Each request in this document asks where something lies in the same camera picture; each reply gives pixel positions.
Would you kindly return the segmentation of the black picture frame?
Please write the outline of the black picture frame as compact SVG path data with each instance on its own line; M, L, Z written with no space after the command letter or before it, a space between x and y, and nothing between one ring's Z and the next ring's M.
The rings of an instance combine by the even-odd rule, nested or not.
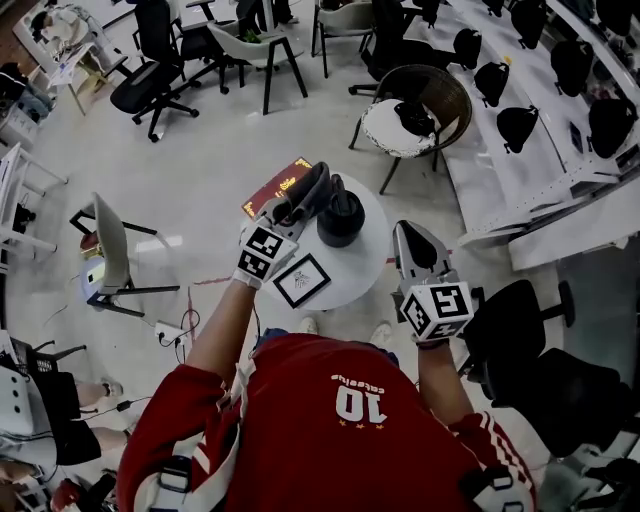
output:
M276 290L294 309L304 305L330 283L330 276L312 254L306 254L273 280Z

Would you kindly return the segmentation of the round white side table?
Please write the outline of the round white side table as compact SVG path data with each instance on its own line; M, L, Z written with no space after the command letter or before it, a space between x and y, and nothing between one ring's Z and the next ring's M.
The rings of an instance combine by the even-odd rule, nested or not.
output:
M354 178L344 173L331 172L330 177L333 174L340 175L346 189L359 197L366 219L357 238L343 248L327 246L320 240L316 223L317 216L322 210L307 224L298 240L299 247L293 257L261 287L265 288L272 297L286 303L276 290L273 280L306 254L312 254L330 276L331 283L296 309L326 311L359 299L374 285L390 253L390 228L380 201Z

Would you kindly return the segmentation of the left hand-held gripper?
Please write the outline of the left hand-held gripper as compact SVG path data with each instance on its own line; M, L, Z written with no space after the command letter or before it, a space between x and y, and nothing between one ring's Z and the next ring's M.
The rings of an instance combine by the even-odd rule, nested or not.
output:
M301 234L314 216L313 211L291 213L286 196L268 200L254 219L241 224L236 269L260 279L262 285L268 282L293 257ZM285 219L286 226L279 224Z

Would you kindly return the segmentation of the red helmet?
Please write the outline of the red helmet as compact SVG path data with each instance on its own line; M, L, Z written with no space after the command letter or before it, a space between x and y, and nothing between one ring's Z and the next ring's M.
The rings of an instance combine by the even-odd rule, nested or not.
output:
M51 512L82 512L83 489L69 478L63 479L50 500Z

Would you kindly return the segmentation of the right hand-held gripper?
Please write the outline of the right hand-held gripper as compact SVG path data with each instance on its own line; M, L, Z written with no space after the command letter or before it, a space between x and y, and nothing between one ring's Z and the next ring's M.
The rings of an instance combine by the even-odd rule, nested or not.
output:
M474 316L467 282L452 270L449 251L426 228L400 220L393 230L395 266L392 293L397 321L407 323L416 344L457 336Z

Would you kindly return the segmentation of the white desk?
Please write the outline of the white desk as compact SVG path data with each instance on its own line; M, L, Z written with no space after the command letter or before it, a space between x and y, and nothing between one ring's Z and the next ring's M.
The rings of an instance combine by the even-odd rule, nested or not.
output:
M34 192L40 197L46 195L43 189L27 182L31 167L39 169L61 184L69 183L67 176L54 173L23 149L19 142L15 143L0 159L0 251L15 252L15 249L6 243L7 240L26 244L34 250L41 249L50 253L57 250L56 244L21 233L13 227L22 189Z

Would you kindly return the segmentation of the small black bag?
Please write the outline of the small black bag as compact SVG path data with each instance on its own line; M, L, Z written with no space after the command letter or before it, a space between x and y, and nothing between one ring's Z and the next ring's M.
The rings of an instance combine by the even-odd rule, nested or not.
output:
M420 102L402 101L394 106L405 130L419 137L429 137L435 133L435 121Z

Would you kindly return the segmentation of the white device case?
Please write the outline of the white device case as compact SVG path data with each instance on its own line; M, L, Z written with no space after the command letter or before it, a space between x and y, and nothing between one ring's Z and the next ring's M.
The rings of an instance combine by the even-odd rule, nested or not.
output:
M16 436L34 433L27 381L19 372L3 366L0 366L0 430Z

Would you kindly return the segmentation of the grey chair with black legs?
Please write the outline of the grey chair with black legs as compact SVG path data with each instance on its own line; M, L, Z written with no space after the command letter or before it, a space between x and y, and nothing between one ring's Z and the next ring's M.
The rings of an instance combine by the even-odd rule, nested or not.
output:
M262 109L264 115L269 113L272 75L276 66L289 63L302 97L308 97L306 84L297 63L297 58L304 53L304 50L293 46L286 35L274 33L257 42L246 42L237 36L237 23L219 25L210 21L207 23L207 28L229 60L239 66L240 87L244 86L244 68L246 66L260 68L265 72Z
M320 50L323 75L329 77L326 40L331 38L360 38L358 52L362 54L373 37L373 6L370 0L314 0L311 35L311 56Z
M96 231L106 264L102 288L89 306L98 311L111 311L131 317L143 318L145 313L125 308L116 303L121 296L140 296L177 292L179 285L137 287L132 278L128 255L126 231L158 237L154 229L122 221L115 211L97 193L92 193L91 202L77 211L70 219L70 224L83 236Z

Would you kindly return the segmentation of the dark wicker chair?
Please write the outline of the dark wicker chair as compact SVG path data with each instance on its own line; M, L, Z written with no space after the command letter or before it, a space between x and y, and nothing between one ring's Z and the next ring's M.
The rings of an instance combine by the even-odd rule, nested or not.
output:
M438 157L442 150L458 141L472 120L472 104L466 89L454 76L432 66L412 64L388 72L376 87L371 105L386 99L398 99L401 102L410 103L420 102L434 119L436 146L415 157L430 155L433 170L437 169ZM350 148L355 147L358 135L361 133L365 134L361 129L360 117L349 144ZM386 191L400 162L414 159L391 157L393 162L381 185L380 194Z

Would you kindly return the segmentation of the person's left forearm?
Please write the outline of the person's left forearm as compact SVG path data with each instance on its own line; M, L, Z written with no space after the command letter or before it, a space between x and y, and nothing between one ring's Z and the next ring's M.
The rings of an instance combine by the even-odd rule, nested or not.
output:
M236 373L257 290L238 280L226 288L213 314L196 337L187 366L215 373L230 383Z

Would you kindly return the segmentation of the white shelving rack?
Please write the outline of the white shelving rack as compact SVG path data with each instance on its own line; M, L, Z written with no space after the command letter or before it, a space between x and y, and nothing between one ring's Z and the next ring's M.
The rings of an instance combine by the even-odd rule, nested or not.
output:
M640 86L614 52L559 0L541 0L535 47L522 39L528 12L514 2L500 14L493 14L482 0L471 0L490 16L503 18L513 27L528 49L541 46L550 53L560 93L582 95L588 106L589 123L598 130L600 144L593 148L610 156L620 147L633 123L640 123ZM562 81L569 66L556 58L556 41L548 32L550 21L561 20L576 33L593 63L610 74L607 98L594 97L590 78L580 81L576 95L569 95ZM450 31L433 38L436 27L422 26L420 32L434 48L449 51L454 39ZM548 156L508 154L497 136L496 124L480 113L480 101L471 94L465 73L475 68L459 64L449 71L466 89L472 104L472 120L462 137L444 151L444 157L461 208L465 233L460 245L495 240L508 246L516 270L536 267L578 252L611 243L638 230L635 219L624 219L604 207L602 199L616 190L626 190L640 179L640 141L607 165L566 172Z

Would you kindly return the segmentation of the red and gold box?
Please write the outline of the red and gold box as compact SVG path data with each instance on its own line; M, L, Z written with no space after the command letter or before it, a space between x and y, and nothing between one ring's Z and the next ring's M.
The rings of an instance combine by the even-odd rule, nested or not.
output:
M85 260L93 257L102 257L103 252L97 232L85 234L80 242L80 254Z

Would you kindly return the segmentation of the white round floor device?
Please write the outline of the white round floor device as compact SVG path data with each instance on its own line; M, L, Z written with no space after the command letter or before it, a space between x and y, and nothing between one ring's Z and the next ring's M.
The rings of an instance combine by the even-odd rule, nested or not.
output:
M87 303L90 303L94 296L101 291L105 271L106 264L102 256L93 256L84 261L79 279Z

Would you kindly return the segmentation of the white power strip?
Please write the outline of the white power strip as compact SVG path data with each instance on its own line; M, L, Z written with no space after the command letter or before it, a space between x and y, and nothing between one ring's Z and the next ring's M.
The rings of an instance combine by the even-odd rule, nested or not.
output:
M160 345L163 347L179 346L189 337L188 330L162 321L156 322L154 333Z

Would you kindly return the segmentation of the black office chair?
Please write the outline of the black office chair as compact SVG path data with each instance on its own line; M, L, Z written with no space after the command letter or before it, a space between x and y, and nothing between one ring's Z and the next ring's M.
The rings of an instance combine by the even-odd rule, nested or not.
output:
M130 114L134 124L151 114L148 138L159 141L155 128L160 115L173 109L196 118L199 111L177 102L181 92L192 87L192 80L174 88L172 84L184 71L184 61L174 42L171 8L167 0L144 0L134 8L138 24L139 52L144 62L116 87L110 96L112 105Z
M455 52L436 50L425 41L405 37L416 16L433 27L440 5L440 0L412 1L414 7L404 6L401 0L372 0L375 47L372 53L365 51L362 60L375 83L351 85L350 95L374 91L388 72L401 66L423 64L447 70L450 64L461 63Z
M206 22L189 27L183 24L179 1L167 0L167 3L170 8L171 23L177 27L180 33L180 38L174 36L174 43L178 45L180 57L184 62L202 60L205 63L205 67L201 71L192 78L184 78L184 80L190 87L200 88L202 86L200 78L217 70L220 93L226 95L229 93L229 88L225 85L226 69L233 66L238 67L239 84L243 87L245 85L245 65L240 60L234 59L225 53L209 28L209 23L212 22L232 36L239 35L238 20L217 21L214 18L209 8L209 5L214 1L193 0L188 4L188 7L201 7L206 17Z
M492 407L518 411L561 458L583 445L604 451L621 432L640 435L640 401L616 370L547 347L545 321L575 321L569 284L558 291L559 303L542 309L525 279L491 297L472 289L478 308L462 333L469 355L458 372L481 386Z

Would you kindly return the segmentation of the person's red jersey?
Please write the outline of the person's red jersey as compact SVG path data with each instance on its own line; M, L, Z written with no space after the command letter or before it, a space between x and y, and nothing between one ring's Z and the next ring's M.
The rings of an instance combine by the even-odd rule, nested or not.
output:
M481 512L493 481L536 505L531 475L495 420L446 425L380 349L310 334L267 341L237 399L215 373L181 365L160 384L123 454L120 512L195 438L193 488L236 458L216 512Z

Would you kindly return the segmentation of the person's right forearm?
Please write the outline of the person's right forearm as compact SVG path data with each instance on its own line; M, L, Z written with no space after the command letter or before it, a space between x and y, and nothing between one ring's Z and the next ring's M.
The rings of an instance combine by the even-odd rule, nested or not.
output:
M447 343L418 350L418 389L427 408L447 426L474 413Z

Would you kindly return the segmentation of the small white folding table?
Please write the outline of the small white folding table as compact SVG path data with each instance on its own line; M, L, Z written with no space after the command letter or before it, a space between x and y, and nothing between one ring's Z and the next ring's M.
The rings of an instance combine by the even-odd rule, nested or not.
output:
M73 82L77 69L83 70L89 77L92 77L94 81L102 85L109 85L109 81L106 76L103 74L100 67L93 69L91 66L87 64L88 58L93 58L92 49L95 47L94 43L84 43L81 46L78 46L76 49L71 51L70 53L63 56L55 69L55 71L48 78L48 88L51 89L53 87L66 87L75 104L77 105L80 113L85 116L86 111L78 97L78 89L73 87Z

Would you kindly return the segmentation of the grey knitted sock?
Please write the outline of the grey knitted sock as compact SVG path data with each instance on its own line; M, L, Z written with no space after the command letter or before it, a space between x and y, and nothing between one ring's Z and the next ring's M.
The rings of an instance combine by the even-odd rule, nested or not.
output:
M329 166L318 162L286 192L289 210L284 220L289 225L309 220L326 207L331 195Z

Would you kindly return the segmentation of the red hardcover book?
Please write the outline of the red hardcover book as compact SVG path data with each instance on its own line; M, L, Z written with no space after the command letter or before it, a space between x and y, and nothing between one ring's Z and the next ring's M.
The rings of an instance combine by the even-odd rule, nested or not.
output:
M249 218L254 218L271 199L282 198L312 168L312 164L299 157L274 175L264 186L254 192L243 204L242 209Z

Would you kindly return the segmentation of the white seat cushion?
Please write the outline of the white seat cushion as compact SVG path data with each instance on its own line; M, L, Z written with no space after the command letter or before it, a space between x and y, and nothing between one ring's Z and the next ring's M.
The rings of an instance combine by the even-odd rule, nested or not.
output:
M436 137L418 136L407 131L401 123L395 106L398 99L373 103L361 116L361 129L367 138L385 153L400 158L415 158L436 146Z

